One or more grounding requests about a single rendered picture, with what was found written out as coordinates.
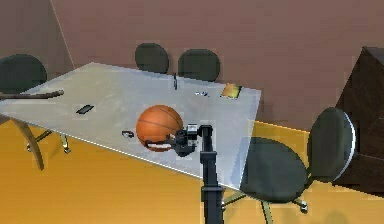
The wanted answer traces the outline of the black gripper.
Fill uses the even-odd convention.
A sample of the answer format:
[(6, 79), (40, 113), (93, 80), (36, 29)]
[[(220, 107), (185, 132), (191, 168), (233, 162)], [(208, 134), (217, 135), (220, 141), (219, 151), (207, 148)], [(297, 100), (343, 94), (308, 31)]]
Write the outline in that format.
[(156, 149), (174, 149), (179, 157), (185, 157), (193, 153), (197, 147), (197, 133), (187, 130), (179, 130), (174, 134), (166, 136), (167, 141), (175, 141), (175, 145), (167, 141), (153, 142), (151, 140), (145, 141), (147, 148)]

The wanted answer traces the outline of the orange basketball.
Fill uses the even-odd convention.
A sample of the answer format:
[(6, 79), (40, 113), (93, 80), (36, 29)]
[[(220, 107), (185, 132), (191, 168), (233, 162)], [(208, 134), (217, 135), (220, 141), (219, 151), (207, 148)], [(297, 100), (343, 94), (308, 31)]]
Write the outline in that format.
[(175, 109), (166, 105), (154, 105), (139, 116), (136, 122), (136, 136), (148, 150), (164, 152), (169, 148), (150, 148), (145, 145), (145, 142), (147, 140), (164, 141), (169, 134), (175, 135), (183, 126), (183, 120)]

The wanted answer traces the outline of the glass dining table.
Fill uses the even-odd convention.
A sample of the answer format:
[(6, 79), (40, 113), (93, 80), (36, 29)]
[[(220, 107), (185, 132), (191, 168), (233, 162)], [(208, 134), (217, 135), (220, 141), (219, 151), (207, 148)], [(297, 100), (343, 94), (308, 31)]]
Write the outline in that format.
[[(221, 97), (223, 84), (182, 77), (177, 82), (174, 90), (170, 75), (90, 63), (28, 91), (64, 90), (64, 95), (1, 101), (0, 114), (200, 178), (197, 151), (181, 158), (172, 150), (151, 152), (137, 138), (122, 136), (123, 130), (135, 130), (148, 107), (167, 105), (180, 114), (184, 125), (213, 127), (218, 181), (238, 189), (261, 92), (243, 87), (237, 99), (228, 99)], [(209, 97), (196, 96), (197, 91), (206, 91)], [(77, 114), (85, 105), (94, 108)]]

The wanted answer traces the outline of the yellow book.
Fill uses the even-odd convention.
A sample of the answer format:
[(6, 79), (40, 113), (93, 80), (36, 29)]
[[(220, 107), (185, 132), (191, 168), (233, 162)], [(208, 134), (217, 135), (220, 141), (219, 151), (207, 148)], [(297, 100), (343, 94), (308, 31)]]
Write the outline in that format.
[(227, 83), (222, 90), (221, 97), (228, 99), (237, 99), (240, 95), (242, 87), (237, 84)]

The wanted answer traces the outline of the dark round-back chair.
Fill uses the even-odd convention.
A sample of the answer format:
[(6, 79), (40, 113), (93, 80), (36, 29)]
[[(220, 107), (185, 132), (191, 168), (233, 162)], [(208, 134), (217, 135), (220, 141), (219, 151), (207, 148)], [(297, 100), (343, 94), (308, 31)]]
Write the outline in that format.
[(220, 74), (220, 59), (208, 49), (189, 49), (178, 59), (181, 77), (214, 82)]
[(273, 224), (270, 206), (293, 203), (302, 213), (308, 204), (300, 198), (314, 181), (333, 183), (348, 168), (356, 148), (355, 127), (346, 112), (329, 107), (316, 119), (307, 141), (307, 162), (276, 140), (251, 139), (240, 190), (223, 206), (246, 196), (261, 202), (265, 223)]
[(46, 81), (46, 69), (34, 56), (15, 54), (0, 59), (1, 93), (22, 93)]
[(169, 69), (169, 56), (159, 44), (141, 43), (135, 50), (135, 63), (142, 71), (166, 74)]

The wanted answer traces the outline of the black remote control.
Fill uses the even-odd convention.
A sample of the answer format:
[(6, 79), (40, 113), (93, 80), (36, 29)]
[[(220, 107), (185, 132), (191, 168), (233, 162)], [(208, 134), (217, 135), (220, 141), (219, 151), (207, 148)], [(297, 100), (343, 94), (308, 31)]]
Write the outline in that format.
[(94, 108), (93, 105), (85, 105), (85, 106), (83, 106), (82, 108), (78, 109), (78, 110), (76, 111), (76, 113), (77, 113), (77, 114), (84, 115), (84, 114), (86, 114), (87, 112), (91, 111), (93, 108)]

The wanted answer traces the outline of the brown baseball bat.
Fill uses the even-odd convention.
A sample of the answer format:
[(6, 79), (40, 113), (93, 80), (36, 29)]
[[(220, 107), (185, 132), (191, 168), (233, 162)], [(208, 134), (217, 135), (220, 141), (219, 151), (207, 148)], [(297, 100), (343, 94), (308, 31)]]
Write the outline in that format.
[(0, 101), (1, 100), (8, 100), (8, 99), (49, 99), (54, 97), (59, 97), (64, 95), (64, 90), (57, 90), (53, 92), (47, 92), (47, 93), (37, 93), (37, 94), (26, 94), (26, 93), (19, 93), (19, 94), (0, 94)]

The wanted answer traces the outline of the dark wooden cabinet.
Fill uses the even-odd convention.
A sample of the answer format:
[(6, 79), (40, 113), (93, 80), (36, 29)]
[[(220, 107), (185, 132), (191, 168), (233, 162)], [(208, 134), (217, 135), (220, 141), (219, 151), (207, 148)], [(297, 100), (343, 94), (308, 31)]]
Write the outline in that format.
[(384, 198), (384, 48), (362, 48), (336, 107), (350, 117), (357, 140), (335, 184)]

